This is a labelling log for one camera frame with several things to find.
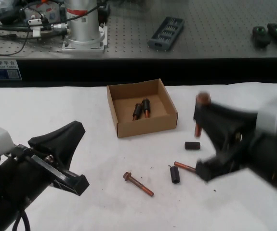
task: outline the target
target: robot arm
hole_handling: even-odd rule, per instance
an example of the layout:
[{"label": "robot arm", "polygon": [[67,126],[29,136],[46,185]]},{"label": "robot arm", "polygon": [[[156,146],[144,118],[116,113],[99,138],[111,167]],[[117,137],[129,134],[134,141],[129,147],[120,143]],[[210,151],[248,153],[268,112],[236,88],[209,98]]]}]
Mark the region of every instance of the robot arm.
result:
[{"label": "robot arm", "polygon": [[30,148],[14,145],[0,128],[0,230],[5,230],[49,186],[81,195],[89,186],[84,175],[69,171],[85,130],[80,122],[29,140]]},{"label": "robot arm", "polygon": [[204,129],[216,149],[216,156],[197,162],[203,180],[249,167],[277,188],[277,98],[247,113],[211,103],[207,93],[200,93],[194,120],[196,136]]}]

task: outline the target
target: label sticker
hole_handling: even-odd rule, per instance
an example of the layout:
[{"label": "label sticker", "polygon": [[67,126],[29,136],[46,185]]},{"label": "label sticker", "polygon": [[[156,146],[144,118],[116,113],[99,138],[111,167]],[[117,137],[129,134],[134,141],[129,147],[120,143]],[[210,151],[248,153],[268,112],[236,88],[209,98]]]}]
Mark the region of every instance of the label sticker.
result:
[{"label": "label sticker", "polygon": [[16,60],[0,60],[0,80],[21,80]]},{"label": "label sticker", "polygon": [[[80,10],[71,10],[69,8],[66,9],[66,17],[67,19],[70,18],[75,18],[77,16],[81,16],[84,15],[85,13],[87,13],[88,11],[80,11]],[[77,19],[73,19],[73,21],[75,22],[82,22],[82,23],[86,23],[87,22],[87,15],[83,16],[81,18],[77,18]]]}]

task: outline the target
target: cardboard box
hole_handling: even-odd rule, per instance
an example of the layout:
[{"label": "cardboard box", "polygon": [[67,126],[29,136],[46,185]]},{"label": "cardboard box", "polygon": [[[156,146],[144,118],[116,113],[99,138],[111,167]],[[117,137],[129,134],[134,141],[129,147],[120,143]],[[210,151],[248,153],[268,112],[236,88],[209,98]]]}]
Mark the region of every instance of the cardboard box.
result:
[{"label": "cardboard box", "polygon": [[[118,138],[174,129],[178,112],[160,79],[107,86],[107,98]],[[150,118],[142,112],[133,120],[133,111],[143,99],[150,100]]]}]

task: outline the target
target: metal cylinder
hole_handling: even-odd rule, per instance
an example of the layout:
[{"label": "metal cylinder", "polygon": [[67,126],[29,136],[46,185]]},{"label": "metal cylinder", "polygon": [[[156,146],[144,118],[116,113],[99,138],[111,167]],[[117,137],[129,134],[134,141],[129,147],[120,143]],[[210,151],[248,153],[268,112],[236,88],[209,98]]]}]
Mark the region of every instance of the metal cylinder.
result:
[{"label": "metal cylinder", "polygon": [[[96,0],[65,0],[66,18],[71,19],[85,14],[96,7]],[[69,40],[78,45],[87,45],[102,40],[98,22],[98,10],[68,22]]]}]

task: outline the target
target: white table surface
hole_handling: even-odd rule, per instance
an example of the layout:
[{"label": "white table surface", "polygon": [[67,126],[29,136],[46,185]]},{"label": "white table surface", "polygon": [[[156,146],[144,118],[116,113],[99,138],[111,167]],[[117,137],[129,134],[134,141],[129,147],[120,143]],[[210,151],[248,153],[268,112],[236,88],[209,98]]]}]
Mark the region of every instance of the white table surface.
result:
[{"label": "white table surface", "polygon": [[[218,103],[257,110],[277,95],[277,85],[167,90],[179,112],[177,128],[118,139],[104,87],[0,89],[0,126],[16,144],[27,145],[31,137],[73,120],[86,129],[70,170],[84,174],[90,186],[81,197],[46,189],[26,210],[32,231],[277,231],[277,191],[250,170],[206,184],[179,169],[181,183],[174,185],[168,167],[174,161],[195,166],[198,159],[214,154],[205,133],[201,151],[184,149],[185,141],[196,140],[193,112],[199,91],[209,91]],[[126,171],[154,197],[125,182]]]}]

